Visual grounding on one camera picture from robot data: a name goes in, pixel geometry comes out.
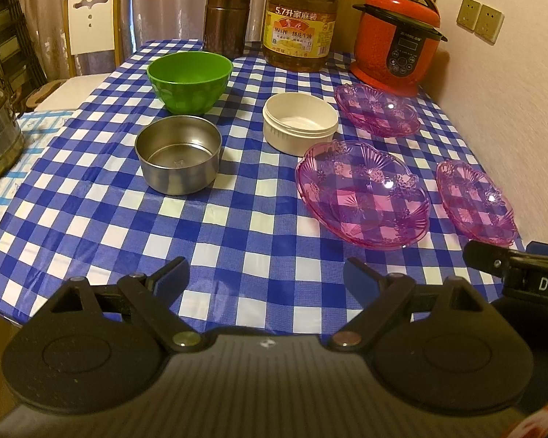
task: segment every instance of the yellow label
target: yellow label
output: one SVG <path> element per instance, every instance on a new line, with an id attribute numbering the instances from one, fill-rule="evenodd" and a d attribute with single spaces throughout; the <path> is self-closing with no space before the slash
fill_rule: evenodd
<path id="1" fill-rule="evenodd" d="M 335 19 L 335 14 L 270 4 L 264 25 L 264 46 L 287 56 L 322 58 L 329 54 Z"/>

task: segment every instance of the control panel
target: control panel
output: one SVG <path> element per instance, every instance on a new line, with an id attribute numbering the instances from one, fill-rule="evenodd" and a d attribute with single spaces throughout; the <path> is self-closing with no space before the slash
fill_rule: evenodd
<path id="1" fill-rule="evenodd" d="M 396 77 L 407 77 L 416 69 L 424 47 L 424 38 L 397 28 L 387 57 L 387 68 Z"/>

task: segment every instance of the electrical outlet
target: electrical outlet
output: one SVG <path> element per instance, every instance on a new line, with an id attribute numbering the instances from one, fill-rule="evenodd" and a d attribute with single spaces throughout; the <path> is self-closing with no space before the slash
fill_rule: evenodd
<path id="1" fill-rule="evenodd" d="M 497 11 L 487 5 L 481 6 L 481 12 L 475 26 L 475 33 L 483 39 L 495 44 L 501 25 L 506 17 L 501 11 Z"/>
<path id="2" fill-rule="evenodd" d="M 457 24 L 473 31 L 479 18 L 481 3 L 475 0 L 463 0 L 460 6 L 459 15 L 457 16 Z"/>

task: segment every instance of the chair backrest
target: chair backrest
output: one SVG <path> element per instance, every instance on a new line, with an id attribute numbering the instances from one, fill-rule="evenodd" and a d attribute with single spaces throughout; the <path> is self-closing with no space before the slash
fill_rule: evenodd
<path id="1" fill-rule="evenodd" d="M 116 67 L 121 64 L 120 0 L 65 0 L 63 22 L 71 77 L 78 54 L 114 51 Z"/>

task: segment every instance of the purple translucent plate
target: purple translucent plate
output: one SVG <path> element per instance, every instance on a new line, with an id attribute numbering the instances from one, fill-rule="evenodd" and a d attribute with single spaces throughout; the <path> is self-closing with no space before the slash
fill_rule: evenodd
<path id="1" fill-rule="evenodd" d="M 335 100 L 355 127 L 377 137 L 407 137 L 420 130 L 414 107 L 366 84 L 337 87 Z"/>
<path id="2" fill-rule="evenodd" d="M 368 143 L 313 146 L 296 167 L 296 185 L 319 222 L 355 245 L 395 250 L 428 231 L 430 202 L 418 177 Z"/>
<path id="3" fill-rule="evenodd" d="M 437 167 L 437 186 L 450 220 L 468 238 L 500 247 L 515 241 L 514 210 L 489 176 L 448 160 Z"/>

